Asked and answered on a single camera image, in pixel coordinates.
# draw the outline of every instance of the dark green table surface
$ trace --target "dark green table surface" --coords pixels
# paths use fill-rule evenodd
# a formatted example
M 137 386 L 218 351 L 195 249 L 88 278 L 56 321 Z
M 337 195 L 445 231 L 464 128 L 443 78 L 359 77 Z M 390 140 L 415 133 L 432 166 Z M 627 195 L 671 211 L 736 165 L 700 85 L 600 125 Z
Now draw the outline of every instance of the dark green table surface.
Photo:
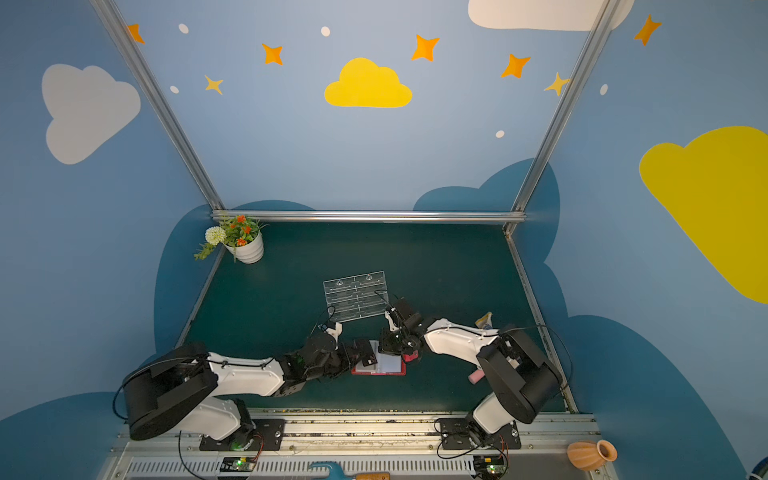
M 299 349 L 325 314 L 323 281 L 383 270 L 390 296 L 424 316 L 473 326 L 534 324 L 502 230 L 486 225 L 275 223 L 263 230 L 258 263 L 225 253 L 186 343 L 226 356 L 262 359 Z M 384 316 L 344 323 L 342 340 L 378 339 Z M 536 329 L 529 330 L 537 343 Z M 353 376 L 308 382 L 292 396 L 240 396 L 249 407 L 470 410 L 490 391 L 472 385 L 475 367 L 426 353 L 405 376 Z M 559 399 L 546 410 L 563 411 Z

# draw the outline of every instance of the white robot arm segment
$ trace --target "white robot arm segment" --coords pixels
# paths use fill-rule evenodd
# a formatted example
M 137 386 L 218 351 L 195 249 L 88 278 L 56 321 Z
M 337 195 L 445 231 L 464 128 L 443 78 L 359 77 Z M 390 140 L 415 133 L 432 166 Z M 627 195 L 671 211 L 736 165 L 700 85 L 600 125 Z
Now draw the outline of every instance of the white robot arm segment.
M 480 367 L 480 349 L 498 338 L 498 330 L 480 330 L 470 326 L 456 326 L 447 319 L 434 322 L 424 334 L 429 349 L 444 353 Z

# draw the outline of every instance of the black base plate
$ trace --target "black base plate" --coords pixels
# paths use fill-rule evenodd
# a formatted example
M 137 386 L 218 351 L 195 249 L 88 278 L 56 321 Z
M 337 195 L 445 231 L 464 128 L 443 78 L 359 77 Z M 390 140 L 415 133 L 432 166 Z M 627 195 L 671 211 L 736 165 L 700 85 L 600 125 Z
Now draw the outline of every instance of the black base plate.
M 469 439 L 469 421 L 467 421 L 467 419 L 438 419 L 437 424 L 439 425 L 439 431 L 443 433 L 443 449 L 469 450 L 475 447 Z M 517 422 L 513 421 L 509 425 L 504 425 L 498 432 L 489 435 L 484 443 L 485 445 L 492 445 L 501 450 L 502 436 L 504 437 L 508 449 L 519 450 L 522 447 Z
M 253 419 L 256 429 L 253 430 L 253 442 L 243 452 L 258 452 L 261 449 L 261 439 L 257 434 L 264 438 L 265 452 L 275 452 L 280 450 L 280 444 L 283 443 L 283 430 L 286 421 L 282 419 Z M 200 440 L 201 452 L 229 452 L 230 448 L 226 442 L 219 442 L 209 436 L 204 436 Z

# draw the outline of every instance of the white flower pot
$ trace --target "white flower pot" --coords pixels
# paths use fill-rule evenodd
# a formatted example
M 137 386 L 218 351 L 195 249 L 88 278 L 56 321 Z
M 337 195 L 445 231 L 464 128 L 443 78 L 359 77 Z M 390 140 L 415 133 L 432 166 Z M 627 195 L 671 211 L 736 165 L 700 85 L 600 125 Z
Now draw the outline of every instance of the white flower pot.
M 227 250 L 232 253 L 235 258 L 243 263 L 256 263 L 264 256 L 264 239 L 259 235 L 253 239 L 253 242 L 248 243 L 245 247 L 230 247 L 224 245 Z

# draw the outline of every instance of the terracotta vase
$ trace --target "terracotta vase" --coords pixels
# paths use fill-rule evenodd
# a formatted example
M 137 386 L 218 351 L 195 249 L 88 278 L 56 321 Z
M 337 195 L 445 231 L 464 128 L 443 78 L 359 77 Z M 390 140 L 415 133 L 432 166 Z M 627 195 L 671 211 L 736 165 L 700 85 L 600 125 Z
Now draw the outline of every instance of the terracotta vase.
M 616 447 L 612 443 L 601 440 L 595 442 L 576 442 L 568 446 L 568 460 L 574 467 L 581 470 L 595 470 L 612 462 L 618 457 Z

